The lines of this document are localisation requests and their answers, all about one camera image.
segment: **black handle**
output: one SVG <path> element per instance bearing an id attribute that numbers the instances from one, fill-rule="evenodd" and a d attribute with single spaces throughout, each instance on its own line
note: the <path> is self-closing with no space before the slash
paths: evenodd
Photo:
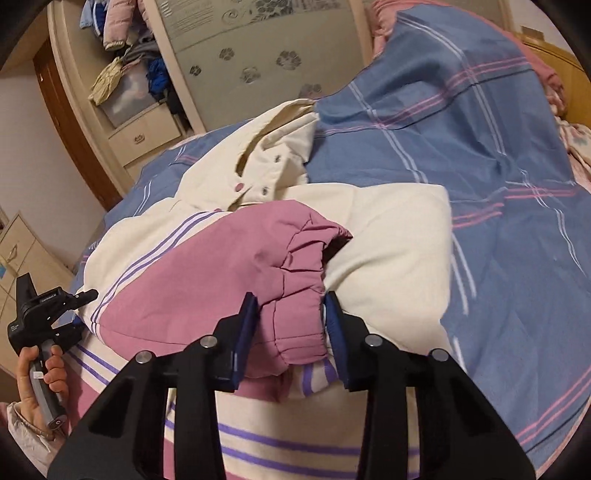
<path id="1" fill-rule="evenodd" d="M 43 375 L 47 373 L 45 362 L 51 358 L 51 347 L 53 345 L 53 340 L 44 342 L 39 347 L 39 356 L 29 367 L 29 378 L 31 379 L 35 398 L 41 408 L 43 420 L 50 430 L 58 429 L 67 419 L 66 409 L 62 406 L 59 396 L 50 390 L 49 385 L 43 380 Z"/>

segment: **metal screw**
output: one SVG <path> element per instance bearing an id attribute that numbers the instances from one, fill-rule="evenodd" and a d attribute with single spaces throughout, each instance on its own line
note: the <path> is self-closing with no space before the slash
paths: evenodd
<path id="1" fill-rule="evenodd" d="M 365 337 L 365 343 L 369 346 L 380 346 L 383 342 L 384 340 L 379 335 L 371 334 Z"/>
<path id="2" fill-rule="evenodd" d="M 438 362 L 447 362 L 449 359 L 449 353 L 447 353 L 443 348 L 436 348 L 431 352 L 431 356 Z"/>
<path id="3" fill-rule="evenodd" d="M 139 364 L 147 364 L 150 360 L 152 360 L 152 352 L 148 352 L 147 350 L 142 350 L 137 355 L 135 355 L 135 361 Z"/>
<path id="4" fill-rule="evenodd" d="M 217 338 L 213 335 L 207 335 L 199 340 L 199 343 L 203 348 L 213 348 L 217 345 Z"/>

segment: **drawer handle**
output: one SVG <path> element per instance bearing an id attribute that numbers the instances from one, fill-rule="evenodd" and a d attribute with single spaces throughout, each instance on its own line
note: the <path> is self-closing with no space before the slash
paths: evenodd
<path id="1" fill-rule="evenodd" d="M 10 253 L 8 254 L 8 258 L 6 259 L 7 262 L 11 262 L 12 260 L 14 260 L 18 255 L 18 248 L 15 245 L 14 247 L 12 247 L 12 250 L 10 250 Z"/>

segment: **hand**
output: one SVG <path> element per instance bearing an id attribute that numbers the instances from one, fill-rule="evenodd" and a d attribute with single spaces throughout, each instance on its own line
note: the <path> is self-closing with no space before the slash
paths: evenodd
<path id="1" fill-rule="evenodd" d="M 51 347 L 53 356 L 45 362 L 47 373 L 43 377 L 46 384 L 49 385 L 50 390 L 61 395 L 62 401 L 65 403 L 68 398 L 68 385 L 66 383 L 66 369 L 64 361 L 61 356 L 63 352 L 58 345 Z M 18 393 L 21 397 L 21 415 L 30 424 L 37 427 L 42 432 L 49 433 L 50 431 L 45 424 L 39 403 L 35 398 L 31 379 L 29 378 L 30 363 L 37 359 L 39 355 L 39 348 L 23 347 L 21 354 L 18 356 L 17 363 L 17 385 Z"/>

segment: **purple stripe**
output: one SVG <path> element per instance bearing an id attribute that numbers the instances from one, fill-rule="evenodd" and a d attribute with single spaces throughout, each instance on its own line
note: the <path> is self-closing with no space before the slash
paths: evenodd
<path id="1" fill-rule="evenodd" d="M 330 385 L 332 382 L 336 382 L 339 379 L 339 376 L 333 365 L 330 363 L 330 360 L 324 358 L 322 363 L 324 364 L 324 374 L 326 375 L 326 381 L 328 384 Z"/>
<path id="2" fill-rule="evenodd" d="M 174 242 L 167 247 L 163 252 L 159 253 L 158 255 L 156 255 L 156 257 L 148 260 L 145 264 L 139 265 L 137 266 L 136 269 L 132 270 L 131 272 L 129 272 L 127 275 L 125 275 L 125 272 L 129 271 L 130 268 L 132 268 L 133 266 L 137 265 L 138 262 L 142 261 L 143 259 L 145 259 L 146 257 L 149 257 L 150 255 L 152 255 L 160 246 L 156 247 L 155 249 L 153 249 L 149 254 L 144 255 L 142 258 L 140 258 L 139 260 L 136 260 L 132 265 L 130 265 L 127 270 L 124 272 L 124 277 L 120 277 L 119 280 L 111 287 L 111 289 L 109 290 L 109 293 L 107 293 L 107 295 L 105 295 L 105 297 L 103 298 L 101 304 L 97 307 L 97 309 L 93 312 L 92 316 L 90 317 L 91 322 L 92 323 L 98 323 L 97 319 L 97 315 L 100 313 L 100 311 L 102 310 L 103 307 L 106 306 L 106 304 L 108 304 L 113 297 L 115 296 L 115 289 L 121 284 L 123 283 L 125 280 L 131 278 L 135 273 L 137 273 L 139 270 L 141 270 L 144 267 L 147 267 L 149 265 L 151 265 L 152 263 L 154 263 L 156 260 L 158 260 L 159 258 L 161 258 L 166 252 L 168 252 L 170 249 L 174 248 L 177 243 L 180 242 L 180 239 L 193 227 L 195 227 L 195 225 L 199 224 L 200 222 L 202 222 L 203 220 L 207 220 L 208 218 L 210 218 L 212 215 L 215 215 L 216 212 L 212 212 L 209 213 L 208 215 L 201 217 L 199 219 L 197 219 L 196 221 L 194 221 L 193 223 L 191 223 L 175 240 Z M 166 240 L 163 240 L 162 243 L 164 243 L 165 241 L 167 241 L 168 239 L 170 239 L 172 236 L 174 235 L 174 232 L 168 236 L 168 238 Z"/>
<path id="3" fill-rule="evenodd" d="M 171 239 L 171 238 L 172 238 L 172 237 L 173 237 L 173 236 L 174 236 L 174 235 L 175 235 L 175 234 L 176 234 L 176 233 L 177 233 L 177 232 L 178 232 L 178 231 L 179 231 L 181 228 L 183 228 L 187 222 L 190 222 L 190 221 L 192 221 L 192 220 L 193 220 L 193 218 L 194 218 L 195 216 L 197 216 L 197 215 L 201 215 L 202 213 L 203 213 L 203 212 L 195 213 L 195 214 L 191 215 L 189 218 L 185 219 L 185 220 L 183 221 L 183 223 L 181 223 L 181 224 L 180 224 L 180 225 L 179 225 L 179 226 L 178 226 L 178 227 L 177 227 L 177 228 L 176 228 L 176 229 L 175 229 L 175 230 L 174 230 L 174 231 L 173 231 L 173 232 L 172 232 L 172 233 L 171 233 L 171 234 L 170 234 L 168 237 L 166 237 L 164 240 L 162 240 L 162 241 L 161 241 L 161 242 L 158 244 L 158 246 L 156 246 L 154 249 L 152 249 L 152 251 L 150 251 L 149 253 L 147 253 L 147 254 L 146 254 L 146 255 L 144 255 L 143 257 L 141 257 L 141 258 L 138 258 L 138 259 L 137 259 L 137 260 L 136 260 L 134 263 L 132 263 L 132 264 L 131 264 L 131 265 L 130 265 L 130 266 L 129 266 L 129 267 L 128 267 L 128 268 L 127 268 L 127 269 L 126 269 L 124 272 L 123 272 L 123 274 L 122 274 L 122 275 L 125 275 L 125 273 L 126 273 L 126 272 L 127 272 L 129 269 L 130 269 L 130 268 L 134 268 L 134 267 L 135 267 L 135 266 L 136 266 L 138 263 L 140 263 L 140 262 L 142 262 L 143 260 L 145 260 L 145 259 L 146 259 L 146 257 L 149 257 L 150 255 L 152 255 L 152 254 L 153 254 L 155 251 L 157 251 L 159 248 L 161 248 L 161 247 L 162 247 L 162 246 L 163 246 L 163 245 L 164 245 L 164 244 L 165 244 L 165 243 L 166 243 L 168 240 L 170 240 L 170 239 Z M 111 288 L 109 289 L 109 291 L 108 291 L 108 292 L 105 294 L 105 296 L 107 296 L 109 293 L 111 293 L 111 291 L 113 290 L 113 288 L 116 288 L 116 286 L 117 286 L 117 283 L 115 283 L 114 285 L 112 285 L 112 286 L 111 286 Z M 96 315 L 97 315 L 97 313 L 96 313 L 96 310 L 95 310 L 95 311 L 93 312 L 93 314 L 90 316 L 90 319 L 91 319 L 91 320 L 94 320 L 94 318 L 96 317 Z"/>
<path id="4" fill-rule="evenodd" d="M 263 435 L 257 435 L 256 433 L 246 432 L 245 430 L 236 429 L 228 425 L 219 423 L 218 429 L 222 433 L 227 433 L 235 437 L 240 437 L 245 440 L 252 442 L 262 443 L 275 448 L 282 448 L 286 450 L 293 450 L 296 452 L 307 452 L 307 453 L 318 453 L 321 455 L 340 455 L 340 456 L 359 456 L 361 450 L 358 448 L 341 448 L 332 446 L 322 445 L 308 445 L 306 443 L 290 442 L 288 440 L 277 440 L 271 437 L 265 437 Z"/>
<path id="5" fill-rule="evenodd" d="M 296 475 L 315 476 L 318 478 L 342 478 L 355 479 L 357 472 L 339 472 L 335 470 L 322 470 L 317 468 L 309 468 L 305 466 L 289 465 L 287 463 L 275 462 L 265 458 L 255 457 L 248 453 L 239 452 L 228 447 L 222 447 L 222 453 L 233 458 L 237 458 L 244 462 L 252 463 L 253 465 L 279 470 L 280 472 L 295 473 Z"/>
<path id="6" fill-rule="evenodd" d="M 84 368 L 86 371 L 88 371 L 91 375 L 93 375 L 97 380 L 99 380 L 101 383 L 108 385 L 109 381 L 103 377 L 102 375 L 100 375 L 100 373 L 98 373 L 96 370 L 94 370 L 93 368 L 91 368 L 90 366 L 86 365 L 80 358 L 78 358 L 76 355 L 74 355 L 71 352 L 67 352 L 68 355 L 70 355 L 82 368 Z M 106 361 L 96 357 L 96 360 L 103 366 L 105 366 L 105 368 L 114 371 L 116 370 L 115 367 L 113 367 L 112 365 L 109 365 Z M 172 409 L 176 410 L 176 404 L 173 402 L 172 403 Z M 164 425 L 167 426 L 169 429 L 174 430 L 174 422 L 172 422 L 169 419 L 166 419 L 164 421 Z M 268 446 L 272 446 L 272 447 L 276 447 L 276 448 L 282 448 L 282 449 L 286 449 L 286 450 L 293 450 L 296 452 L 307 452 L 307 453 L 318 453 L 321 455 L 339 455 L 339 456 L 359 456 L 361 453 L 361 450 L 358 448 L 347 448 L 347 447 L 332 447 L 332 446 L 322 446 L 322 445 L 308 445 L 306 443 L 298 443 L 298 442 L 290 442 L 288 440 L 277 440 L 271 437 L 265 437 L 263 435 L 258 435 L 256 433 L 251 433 L 251 432 L 247 432 L 246 430 L 240 430 L 240 429 L 236 429 L 234 427 L 230 427 L 229 425 L 224 425 L 222 423 L 218 423 L 217 428 L 219 429 L 220 432 L 222 433 L 226 433 L 229 435 L 233 435 L 236 437 L 240 437 L 243 438 L 245 440 L 250 440 L 253 442 L 258 442 L 258 443 L 262 443 L 263 445 L 268 445 Z M 244 456 L 248 456 L 251 457 L 250 455 L 247 455 L 246 453 L 242 453 L 242 452 L 238 452 L 237 450 L 231 450 L 228 449 L 226 447 L 222 447 L 222 450 L 229 450 L 231 452 L 236 452 L 237 455 L 244 455 Z M 229 456 L 235 456 L 227 451 L 224 451 L 225 454 L 229 455 Z M 409 449 L 408 454 L 410 456 L 414 456 L 414 455 L 418 455 L 419 453 L 419 449 L 418 448 L 414 448 L 414 449 Z M 241 460 L 244 460 L 244 458 L 241 458 L 240 456 L 235 456 L 235 458 L 239 458 Z M 281 463 L 278 462 L 272 462 L 274 464 L 277 465 L 283 465 Z M 292 468 L 290 465 L 284 465 L 286 468 Z M 280 468 L 275 468 L 276 470 L 281 470 L 281 471 L 285 471 L 288 472 L 289 470 L 282 470 Z M 416 478 L 418 476 L 418 472 L 411 472 L 409 473 L 409 478 Z M 355 478 L 355 476 L 325 476 L 325 478 Z"/>
<path id="7" fill-rule="evenodd" d="M 117 370 L 115 367 L 113 367 L 113 365 L 108 364 L 107 362 L 105 362 L 102 358 L 99 358 L 98 356 L 96 356 L 94 353 L 88 351 L 86 348 L 84 348 L 82 345 L 76 345 L 82 352 L 84 352 L 86 355 L 88 355 L 90 358 L 92 358 L 95 362 L 97 362 L 98 364 L 101 364 L 103 367 L 105 367 L 107 370 L 110 370 L 111 372 L 113 372 L 115 375 L 119 373 L 119 370 Z"/>
<path id="8" fill-rule="evenodd" d="M 109 381 L 103 377 L 100 373 L 98 373 L 96 370 L 94 370 L 93 368 L 89 367 L 88 365 L 86 365 L 82 360 L 80 360 L 76 355 L 74 355 L 71 352 L 67 352 L 68 355 L 70 355 L 75 361 L 76 363 L 78 363 L 84 370 L 88 371 L 93 377 L 95 377 L 97 380 L 99 380 L 100 382 L 104 383 L 105 385 L 109 384 Z"/>
<path id="9" fill-rule="evenodd" d="M 195 217 L 197 215 L 202 215 L 203 212 L 199 212 L 199 213 L 195 213 L 193 215 L 191 215 L 189 218 L 185 219 L 183 221 L 183 223 L 181 223 L 181 225 L 179 225 L 171 234 L 169 234 L 168 237 L 166 237 L 164 240 L 162 240 L 157 247 L 153 248 L 149 253 L 145 254 L 143 257 L 138 258 L 134 263 L 132 263 L 129 267 L 127 267 L 127 269 L 122 273 L 121 277 L 119 277 L 119 279 L 117 280 L 117 282 L 115 282 L 115 284 L 113 284 L 111 286 L 111 288 L 109 289 L 109 291 L 106 293 L 106 295 L 104 296 L 104 298 L 102 299 L 100 305 L 97 307 L 97 309 L 93 312 L 93 314 L 91 315 L 90 319 L 91 320 L 96 320 L 98 314 L 100 313 L 100 310 L 102 309 L 102 307 L 104 306 L 105 302 L 109 302 L 112 297 L 114 296 L 114 291 L 116 290 L 117 286 L 119 286 L 121 284 L 122 281 L 125 281 L 127 278 L 129 278 L 129 276 L 125 277 L 122 279 L 122 277 L 132 268 L 134 268 L 135 266 L 137 266 L 139 263 L 143 262 L 146 258 L 148 258 L 150 255 L 153 255 L 155 252 L 157 252 L 167 241 L 169 241 L 172 237 L 174 237 L 175 235 L 178 234 L 179 230 L 182 229 L 187 223 L 192 222 Z M 204 218 L 209 218 L 212 215 L 212 213 L 210 213 L 209 215 L 207 215 L 206 217 L 202 217 L 200 219 L 198 219 L 197 223 L 199 223 L 201 220 L 203 220 Z M 183 231 L 183 233 L 181 235 L 184 235 L 187 232 L 187 229 L 185 229 Z M 139 268 L 137 268 L 133 273 L 135 273 L 137 270 L 141 269 L 142 266 L 140 266 Z"/>
<path id="10" fill-rule="evenodd" d="M 304 365 L 304 375 L 301 380 L 301 390 L 305 397 L 312 395 L 312 373 L 314 371 L 314 364 Z"/>

